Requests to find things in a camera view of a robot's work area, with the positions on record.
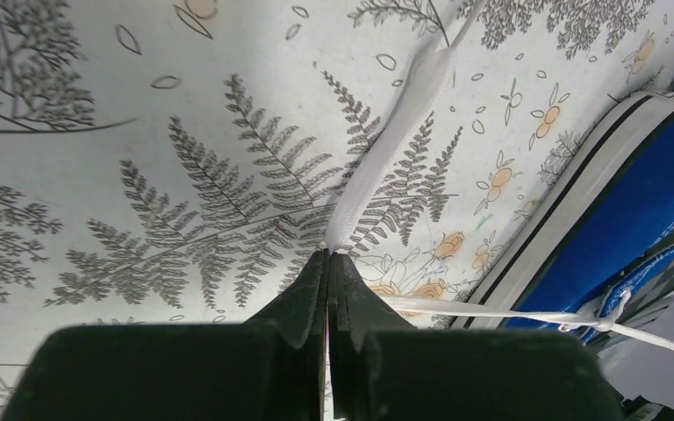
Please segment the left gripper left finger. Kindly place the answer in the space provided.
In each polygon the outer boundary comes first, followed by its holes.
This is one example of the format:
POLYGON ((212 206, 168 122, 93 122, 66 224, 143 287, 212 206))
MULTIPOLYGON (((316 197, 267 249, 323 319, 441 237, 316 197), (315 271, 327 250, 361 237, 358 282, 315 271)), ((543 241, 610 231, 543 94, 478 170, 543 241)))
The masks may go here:
POLYGON ((5 420, 320 420, 325 251, 239 324, 83 325, 39 347, 5 420))

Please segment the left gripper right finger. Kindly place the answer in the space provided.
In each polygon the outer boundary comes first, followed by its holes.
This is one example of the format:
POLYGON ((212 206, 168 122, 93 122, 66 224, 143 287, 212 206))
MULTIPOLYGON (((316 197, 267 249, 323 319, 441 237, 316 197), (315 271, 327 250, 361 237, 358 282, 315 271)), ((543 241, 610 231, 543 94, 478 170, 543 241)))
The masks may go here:
POLYGON ((420 330, 326 258, 333 410, 348 420, 620 420, 574 339, 538 331, 420 330))

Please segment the white shoelace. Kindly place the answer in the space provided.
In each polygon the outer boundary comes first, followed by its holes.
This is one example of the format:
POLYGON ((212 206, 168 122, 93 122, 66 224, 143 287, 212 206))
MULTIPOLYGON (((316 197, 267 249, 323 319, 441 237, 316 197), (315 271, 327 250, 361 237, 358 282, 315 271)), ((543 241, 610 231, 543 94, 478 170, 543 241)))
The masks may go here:
MULTIPOLYGON (((367 209, 371 198, 390 169, 396 152, 400 151, 402 145, 412 138, 412 129, 419 124, 419 118, 433 108, 443 93, 448 85, 459 46, 485 5, 485 1, 474 2, 467 20, 454 41, 447 47, 437 51, 425 50, 413 59, 404 90, 384 130, 353 173, 329 219, 325 244, 330 253, 345 245, 348 237, 357 227, 360 216, 367 209)), ((603 332, 622 334, 628 338, 674 352, 673 341, 617 323, 617 317, 623 312, 629 297, 631 294, 625 292, 620 297, 616 310, 603 317, 584 316, 571 312, 504 310, 500 304, 451 303, 439 299, 402 296, 390 296, 385 299, 385 302, 391 304, 396 310, 427 314, 486 318, 490 321, 504 318, 526 318, 560 325, 564 332, 579 327, 589 327, 603 332)))

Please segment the blue canvas sneaker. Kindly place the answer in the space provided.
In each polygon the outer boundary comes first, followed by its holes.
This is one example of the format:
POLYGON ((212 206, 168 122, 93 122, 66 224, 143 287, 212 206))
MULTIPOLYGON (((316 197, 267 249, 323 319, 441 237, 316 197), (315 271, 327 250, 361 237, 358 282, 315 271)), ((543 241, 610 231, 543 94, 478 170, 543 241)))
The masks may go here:
POLYGON ((509 318, 462 317, 455 329, 541 329, 533 312, 597 318, 674 254, 674 92, 641 91, 577 141, 550 192, 481 281, 470 301, 509 318))

